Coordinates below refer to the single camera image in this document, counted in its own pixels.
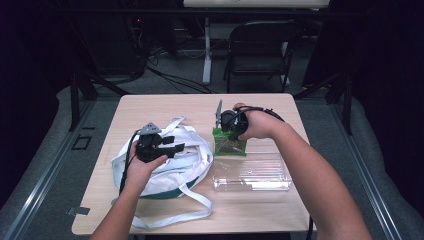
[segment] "bag handle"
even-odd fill
[[[207,209],[202,210],[202,211],[197,211],[197,212],[183,213],[183,214],[180,214],[180,215],[164,218],[164,219],[152,222],[152,223],[147,223],[143,219],[134,216],[133,221],[132,221],[132,225],[134,227],[137,227],[137,228],[163,227],[163,226],[167,226],[167,225],[170,225],[170,224],[173,224],[173,223],[176,223],[176,222],[183,222],[183,221],[189,221],[189,220],[204,218],[204,217],[209,216],[212,213],[212,202],[209,199],[207,199],[206,197],[204,197],[204,196],[202,196],[198,193],[191,191],[187,187],[187,184],[181,185],[179,187],[179,189],[185,195],[187,195],[187,196],[193,198],[194,200],[200,202]]]

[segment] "transparent container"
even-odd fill
[[[288,191],[292,179],[279,152],[246,152],[246,157],[215,157],[215,191]]]

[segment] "desk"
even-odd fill
[[[330,0],[184,0],[188,8],[327,8]],[[203,84],[210,83],[212,59],[209,18],[205,19],[205,64]]]
[[[166,127],[171,118],[186,116],[185,125],[196,131],[213,145],[212,128],[219,100],[223,110],[234,103],[273,108],[286,122],[308,141],[293,97],[289,94],[213,94],[213,95],[127,95],[122,97],[91,179],[81,202],[90,208],[87,216],[77,215],[72,231],[77,235],[90,235],[108,210],[111,200],[118,195],[113,183],[111,160],[131,137],[134,130],[153,122]],[[158,229],[137,229],[132,234],[206,234],[237,232],[293,232],[306,231],[309,213],[292,184],[289,191],[215,192],[212,176],[214,166],[205,179],[193,188],[213,202],[212,214],[204,219],[176,223]],[[178,199],[147,200],[138,203],[137,215],[158,218],[187,211],[198,211],[200,204],[183,196]]]

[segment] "person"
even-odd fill
[[[234,109],[246,106],[238,103]],[[315,222],[318,239],[371,239],[362,214],[334,168],[288,123],[262,111],[245,112],[249,127],[238,138],[271,138],[278,147],[299,195]],[[135,154],[135,145],[131,155]],[[166,160],[131,163],[127,185],[92,239],[125,239],[137,199],[151,172]]]

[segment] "black chair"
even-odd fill
[[[293,21],[250,21],[237,26],[230,35],[224,80],[230,93],[231,75],[284,75],[285,90],[294,45],[302,27]],[[283,53],[283,43],[287,47]]]

